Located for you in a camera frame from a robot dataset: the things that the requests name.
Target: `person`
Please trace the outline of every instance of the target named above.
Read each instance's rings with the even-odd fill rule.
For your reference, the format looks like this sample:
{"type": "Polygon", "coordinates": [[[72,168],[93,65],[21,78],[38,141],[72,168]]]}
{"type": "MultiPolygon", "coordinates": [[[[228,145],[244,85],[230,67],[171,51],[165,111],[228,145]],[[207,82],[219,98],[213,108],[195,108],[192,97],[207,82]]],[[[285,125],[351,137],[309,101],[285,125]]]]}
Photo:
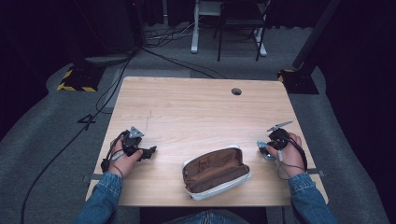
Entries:
{"type": "MultiPolygon", "coordinates": [[[[301,146],[301,138],[290,133],[292,138],[301,146]]],[[[115,145],[115,150],[122,148],[122,139],[115,145]]],[[[300,153],[291,143],[282,149],[283,161],[278,160],[278,152],[273,147],[267,147],[268,152],[276,158],[276,162],[289,177],[291,204],[296,223],[337,223],[332,212],[325,203],[315,182],[304,170],[304,163],[300,153]]],[[[134,164],[141,157],[143,151],[138,150],[131,157],[125,154],[112,163],[103,178],[94,187],[92,196],[84,204],[73,223],[107,223],[117,209],[122,189],[122,179],[132,172],[134,164]]],[[[227,211],[204,211],[187,217],[180,217],[167,223],[247,223],[241,217],[227,211]]]]}

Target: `denim sleeve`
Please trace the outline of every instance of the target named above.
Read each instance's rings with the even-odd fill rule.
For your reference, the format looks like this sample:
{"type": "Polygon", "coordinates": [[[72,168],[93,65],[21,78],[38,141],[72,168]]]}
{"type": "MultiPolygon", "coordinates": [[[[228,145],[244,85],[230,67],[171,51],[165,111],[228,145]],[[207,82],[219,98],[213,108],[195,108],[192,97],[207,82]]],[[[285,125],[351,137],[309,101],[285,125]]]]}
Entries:
{"type": "Polygon", "coordinates": [[[117,208],[121,189],[122,179],[105,173],[73,223],[106,223],[117,208]]]}
{"type": "Polygon", "coordinates": [[[337,223],[309,174],[291,177],[289,186],[297,223],[337,223]]]}

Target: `hand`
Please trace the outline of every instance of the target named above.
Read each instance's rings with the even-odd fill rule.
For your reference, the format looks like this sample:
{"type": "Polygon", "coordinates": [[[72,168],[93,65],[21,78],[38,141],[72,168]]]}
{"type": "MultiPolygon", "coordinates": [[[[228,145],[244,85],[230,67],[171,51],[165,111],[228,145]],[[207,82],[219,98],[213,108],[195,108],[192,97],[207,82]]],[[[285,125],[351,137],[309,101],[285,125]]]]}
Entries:
{"type": "MultiPolygon", "coordinates": [[[[299,136],[294,133],[289,133],[289,136],[297,143],[297,145],[301,146],[301,138],[299,136]]],[[[286,147],[282,149],[283,162],[279,161],[276,149],[270,146],[266,149],[271,156],[276,158],[276,161],[288,177],[304,173],[303,159],[301,158],[298,150],[291,143],[288,143],[286,147]]]]}
{"type": "MultiPolygon", "coordinates": [[[[116,143],[113,149],[113,153],[119,151],[122,149],[122,140],[123,137],[119,139],[119,141],[116,143]]],[[[142,156],[143,150],[140,149],[136,151],[132,156],[128,157],[126,154],[123,154],[120,156],[118,159],[114,161],[114,165],[118,167],[120,170],[118,170],[114,165],[110,165],[108,167],[108,171],[118,175],[121,178],[125,178],[129,173],[131,173],[132,168],[134,167],[134,163],[139,160],[139,158],[142,156]]]]}

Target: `table leg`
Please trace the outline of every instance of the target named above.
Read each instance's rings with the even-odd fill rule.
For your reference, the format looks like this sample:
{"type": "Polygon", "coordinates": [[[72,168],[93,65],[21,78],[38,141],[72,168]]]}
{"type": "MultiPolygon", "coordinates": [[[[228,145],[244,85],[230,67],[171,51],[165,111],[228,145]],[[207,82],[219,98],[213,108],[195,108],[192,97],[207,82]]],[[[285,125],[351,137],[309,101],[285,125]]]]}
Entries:
{"type": "Polygon", "coordinates": [[[192,34],[191,53],[198,52],[198,37],[199,37],[199,0],[195,0],[194,10],[194,32],[192,34]]]}

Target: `finger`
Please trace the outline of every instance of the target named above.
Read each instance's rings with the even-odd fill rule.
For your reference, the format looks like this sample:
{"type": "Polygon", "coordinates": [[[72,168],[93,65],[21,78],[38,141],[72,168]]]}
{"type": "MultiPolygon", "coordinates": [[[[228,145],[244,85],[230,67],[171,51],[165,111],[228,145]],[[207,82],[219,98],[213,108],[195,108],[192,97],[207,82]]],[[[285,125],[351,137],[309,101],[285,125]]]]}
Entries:
{"type": "Polygon", "coordinates": [[[274,149],[273,147],[267,146],[267,151],[271,154],[271,156],[275,157],[277,159],[277,150],[274,149]]]}
{"type": "Polygon", "coordinates": [[[117,141],[116,146],[122,147],[123,136],[120,137],[119,141],[117,141]]]}
{"type": "Polygon", "coordinates": [[[137,161],[140,159],[140,157],[142,157],[142,155],[143,155],[143,150],[139,149],[134,154],[132,154],[132,156],[130,156],[129,158],[131,161],[137,161]]]}
{"type": "Polygon", "coordinates": [[[295,133],[289,133],[289,137],[292,138],[297,143],[297,145],[301,146],[302,142],[301,142],[301,137],[300,136],[298,136],[295,133]]]}

